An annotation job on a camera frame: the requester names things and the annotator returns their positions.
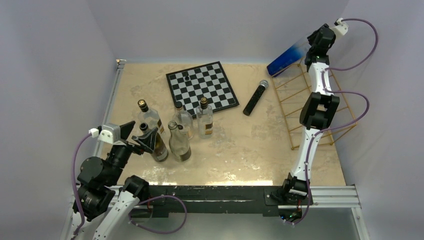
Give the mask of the clear square bottle gold label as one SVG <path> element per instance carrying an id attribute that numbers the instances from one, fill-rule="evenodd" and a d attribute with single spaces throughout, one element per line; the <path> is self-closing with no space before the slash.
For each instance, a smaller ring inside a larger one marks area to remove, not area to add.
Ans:
<path id="1" fill-rule="evenodd" d="M 157 127 L 158 133 L 163 135 L 165 129 L 158 112 L 150 108 L 144 99 L 140 99 L 137 104 L 140 108 L 140 113 L 137 116 L 138 120 L 141 123 L 146 123 L 150 129 Z"/>

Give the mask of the dark green wine bottle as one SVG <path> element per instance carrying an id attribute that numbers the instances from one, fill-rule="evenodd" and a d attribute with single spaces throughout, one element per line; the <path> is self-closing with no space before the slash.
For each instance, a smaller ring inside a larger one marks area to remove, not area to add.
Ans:
<path id="1" fill-rule="evenodd" d="M 151 130 L 146 122 L 142 122 L 139 125 L 139 128 L 144 134 Z M 159 162 L 159 163 L 164 162 L 169 156 L 168 149 L 159 133 L 159 130 L 157 131 L 155 136 L 156 138 L 155 138 L 154 151 L 150 155 L 153 157 L 153 159 L 156 162 Z"/>

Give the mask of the clear bottle black label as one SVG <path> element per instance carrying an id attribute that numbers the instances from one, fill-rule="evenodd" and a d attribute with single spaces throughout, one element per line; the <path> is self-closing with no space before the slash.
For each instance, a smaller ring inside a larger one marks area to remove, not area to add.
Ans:
<path id="1" fill-rule="evenodd" d="M 168 145 L 173 156 L 179 162 L 189 160 L 192 156 L 192 150 L 187 135 L 181 131 L 183 126 L 171 120 L 168 123 L 168 129 L 170 131 Z"/>

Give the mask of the round clear bottle blue seal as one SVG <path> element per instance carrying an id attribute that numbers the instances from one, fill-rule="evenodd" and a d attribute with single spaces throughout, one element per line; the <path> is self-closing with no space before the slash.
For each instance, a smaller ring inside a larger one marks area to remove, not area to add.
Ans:
<path id="1" fill-rule="evenodd" d="M 193 138 L 194 124 L 192 115 L 184 109 L 184 106 L 180 101 L 177 101 L 175 104 L 175 113 L 172 119 L 178 125 L 182 125 L 183 129 L 181 131 L 186 134 L 189 140 Z"/>

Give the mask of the clear square bottle black cap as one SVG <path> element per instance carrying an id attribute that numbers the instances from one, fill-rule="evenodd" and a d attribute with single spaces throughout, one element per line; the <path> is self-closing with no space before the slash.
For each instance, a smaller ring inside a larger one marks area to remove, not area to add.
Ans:
<path id="1" fill-rule="evenodd" d="M 211 138 L 213 134 L 213 108 L 208 99 L 202 97 L 196 107 L 198 133 L 201 139 Z"/>

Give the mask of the blue clear tall bottle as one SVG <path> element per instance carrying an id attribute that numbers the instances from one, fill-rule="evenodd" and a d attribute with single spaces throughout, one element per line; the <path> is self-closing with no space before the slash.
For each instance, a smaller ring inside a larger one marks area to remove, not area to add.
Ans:
<path id="1" fill-rule="evenodd" d="M 304 57 L 310 47 L 308 37 L 302 37 L 266 67 L 268 74 L 270 76 L 279 75 L 281 70 Z"/>

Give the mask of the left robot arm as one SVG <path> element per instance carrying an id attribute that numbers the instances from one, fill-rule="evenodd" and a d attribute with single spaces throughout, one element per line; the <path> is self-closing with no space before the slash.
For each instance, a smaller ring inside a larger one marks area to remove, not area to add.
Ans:
<path id="1" fill-rule="evenodd" d="M 95 240 L 106 240 L 116 229 L 119 220 L 136 205 L 142 205 L 150 198 L 149 183 L 131 176 L 118 191 L 117 206 L 105 216 L 116 192 L 111 189 L 116 185 L 131 154 L 152 154 L 155 141 L 159 137 L 157 127 L 150 128 L 141 136 L 132 136 L 135 143 L 128 142 L 136 122 L 122 125 L 107 123 L 88 131 L 88 136 L 100 142 L 112 145 L 106 159 L 97 156 L 86 158 L 80 165 L 80 173 L 73 174 L 73 193 L 75 201 L 72 206 L 71 239 L 81 240 L 88 227 L 100 223 L 94 234 Z"/>

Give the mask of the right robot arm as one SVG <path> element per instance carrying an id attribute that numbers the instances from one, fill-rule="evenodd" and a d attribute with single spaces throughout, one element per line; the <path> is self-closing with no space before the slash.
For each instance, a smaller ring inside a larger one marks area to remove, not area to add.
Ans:
<path id="1" fill-rule="evenodd" d="M 294 167 L 284 180 L 278 196 L 288 204 L 297 204 L 310 197 L 310 179 L 319 141 L 332 123 L 340 98 L 331 92 L 328 74 L 328 51 L 336 40 L 336 33 L 322 25 L 307 37 L 310 45 L 304 59 L 309 74 L 311 93 L 299 117 L 302 125 L 301 143 Z"/>

